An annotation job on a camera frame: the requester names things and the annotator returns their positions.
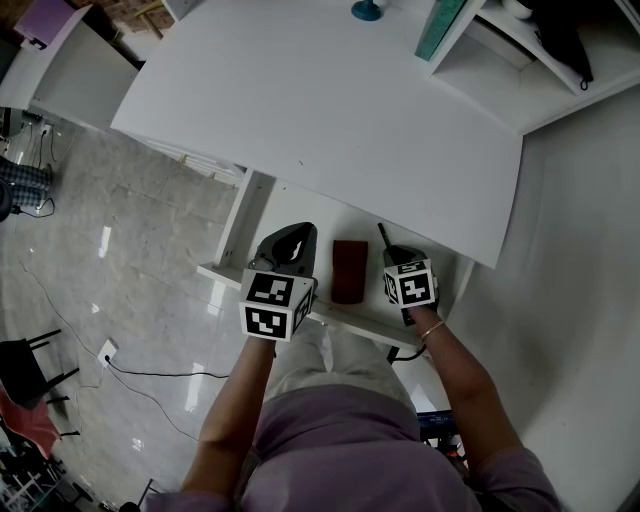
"beige pants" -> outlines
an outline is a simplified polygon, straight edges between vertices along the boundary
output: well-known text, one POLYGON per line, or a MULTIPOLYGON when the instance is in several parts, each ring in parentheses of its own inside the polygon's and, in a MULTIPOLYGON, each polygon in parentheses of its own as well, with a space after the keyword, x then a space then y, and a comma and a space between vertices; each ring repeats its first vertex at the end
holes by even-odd
POLYGON ((371 340, 306 319, 290 343, 278 353, 267 384, 265 401, 300 388, 346 384, 399 400, 415 407, 384 354, 371 340), (328 336, 333 368, 327 371, 320 351, 328 336))

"tile floor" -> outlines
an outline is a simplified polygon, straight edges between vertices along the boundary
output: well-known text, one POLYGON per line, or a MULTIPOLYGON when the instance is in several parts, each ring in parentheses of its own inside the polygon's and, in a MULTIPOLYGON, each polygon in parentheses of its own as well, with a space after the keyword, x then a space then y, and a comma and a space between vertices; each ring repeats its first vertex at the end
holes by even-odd
MULTIPOLYGON (((37 357, 47 378, 80 367, 58 387, 71 401, 51 413, 59 430, 82 436, 55 454, 119 506, 137 501, 149 478, 178 488, 224 381, 117 374, 94 354, 111 338, 125 369, 231 370, 244 341, 237 292, 195 269, 214 253, 237 189, 119 133, 55 130, 62 162, 48 136, 42 149, 56 170, 55 215, 0 224, 0 339, 63 330, 37 357)), ((24 130, 7 158, 37 163, 39 138, 24 130)), ((398 367, 420 410, 430 407, 424 366, 398 367)))

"purple shirt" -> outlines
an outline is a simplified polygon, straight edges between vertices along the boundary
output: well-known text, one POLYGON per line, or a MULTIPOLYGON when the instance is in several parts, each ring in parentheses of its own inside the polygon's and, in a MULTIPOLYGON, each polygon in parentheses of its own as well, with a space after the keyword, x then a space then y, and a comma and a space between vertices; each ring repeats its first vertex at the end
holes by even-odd
MULTIPOLYGON (((435 449, 402 403, 346 385, 292 391, 263 406, 256 433, 262 463, 241 501, 245 512, 480 511, 474 492, 435 449)), ((485 461, 476 483, 515 510, 559 511, 540 462, 526 449, 485 461)), ((212 493, 150 496, 150 512, 223 512, 212 493)))

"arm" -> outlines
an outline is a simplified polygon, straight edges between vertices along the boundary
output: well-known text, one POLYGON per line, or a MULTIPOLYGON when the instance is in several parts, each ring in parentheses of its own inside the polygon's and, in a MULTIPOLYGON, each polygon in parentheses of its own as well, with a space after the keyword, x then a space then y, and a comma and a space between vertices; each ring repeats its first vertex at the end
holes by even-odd
MULTIPOLYGON (((440 321, 425 307, 409 312, 420 335, 440 321)), ((433 331, 425 344, 449 398, 471 471, 500 450, 521 447, 491 376, 447 326, 433 331)))
POLYGON ((202 425, 198 451, 183 491, 205 491, 233 499, 251 449, 273 363, 273 341, 250 337, 202 425))

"person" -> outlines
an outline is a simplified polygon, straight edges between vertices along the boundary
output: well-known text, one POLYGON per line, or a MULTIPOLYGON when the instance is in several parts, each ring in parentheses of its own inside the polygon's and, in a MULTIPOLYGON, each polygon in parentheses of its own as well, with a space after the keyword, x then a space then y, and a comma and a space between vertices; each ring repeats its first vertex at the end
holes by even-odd
POLYGON ((0 180, 10 187, 14 205, 39 208, 51 188, 53 170, 49 164, 38 169, 0 156, 0 180))
POLYGON ((429 332, 424 343, 451 404, 473 488, 420 442, 415 409, 382 352, 370 340, 329 328, 327 372, 322 327, 305 320, 275 363, 273 341, 247 340, 204 421, 181 492, 150 497, 148 509, 560 510, 487 371, 446 325, 437 326, 436 313, 426 307, 410 313, 417 333, 429 332), (253 453, 259 463, 244 486, 253 453))

